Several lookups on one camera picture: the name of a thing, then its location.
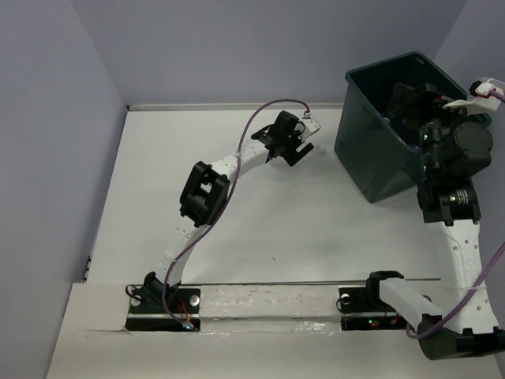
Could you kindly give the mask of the clear crushed bottle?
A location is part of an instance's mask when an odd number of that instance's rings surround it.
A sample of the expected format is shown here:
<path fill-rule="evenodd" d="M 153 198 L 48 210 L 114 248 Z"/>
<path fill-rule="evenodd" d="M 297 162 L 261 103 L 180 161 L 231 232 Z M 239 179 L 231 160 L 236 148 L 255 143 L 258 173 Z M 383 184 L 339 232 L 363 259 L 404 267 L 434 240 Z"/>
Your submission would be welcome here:
<path fill-rule="evenodd" d="M 312 150 L 312 154 L 318 157 L 325 157 L 327 155 L 327 149 L 321 145 L 316 145 Z"/>

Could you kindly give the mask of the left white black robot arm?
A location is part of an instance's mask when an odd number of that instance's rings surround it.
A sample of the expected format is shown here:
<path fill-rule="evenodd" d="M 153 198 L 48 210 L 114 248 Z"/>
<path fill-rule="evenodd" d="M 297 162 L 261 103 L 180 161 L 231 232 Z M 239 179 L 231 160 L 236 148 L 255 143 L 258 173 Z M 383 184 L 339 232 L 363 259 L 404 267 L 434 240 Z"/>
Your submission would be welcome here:
<path fill-rule="evenodd" d="M 193 166 L 179 199 L 174 237 L 156 269 L 144 278 L 143 290 L 154 310 L 174 316 L 170 308 L 189 256 L 223 214 L 238 179 L 279 157 L 294 166 L 314 149 L 308 139 L 319 131 L 320 124 L 309 111 L 302 118 L 281 111 L 272 124 L 250 137 L 241 135 L 236 152 L 213 163 L 199 161 Z"/>

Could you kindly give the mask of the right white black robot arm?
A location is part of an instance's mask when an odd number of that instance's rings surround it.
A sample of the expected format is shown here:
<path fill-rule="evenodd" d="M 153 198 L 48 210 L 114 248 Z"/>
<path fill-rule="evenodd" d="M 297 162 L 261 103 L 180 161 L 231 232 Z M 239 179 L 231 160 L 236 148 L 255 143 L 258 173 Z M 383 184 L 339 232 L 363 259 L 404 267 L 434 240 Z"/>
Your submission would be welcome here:
<path fill-rule="evenodd" d="M 397 83 L 387 109 L 389 119 L 419 133 L 425 176 L 417 200 L 436 248 L 443 302 L 431 302 L 396 271 L 370 274 L 363 299 L 374 310 L 392 308 L 406 321 L 407 336 L 433 361 L 504 350 L 504 331 L 485 285 L 492 265 L 481 261 L 481 210 L 472 181 L 491 164 L 493 147 L 490 131 L 474 116 L 497 109 L 500 100 L 486 81 L 467 99 L 452 99 L 432 84 Z"/>

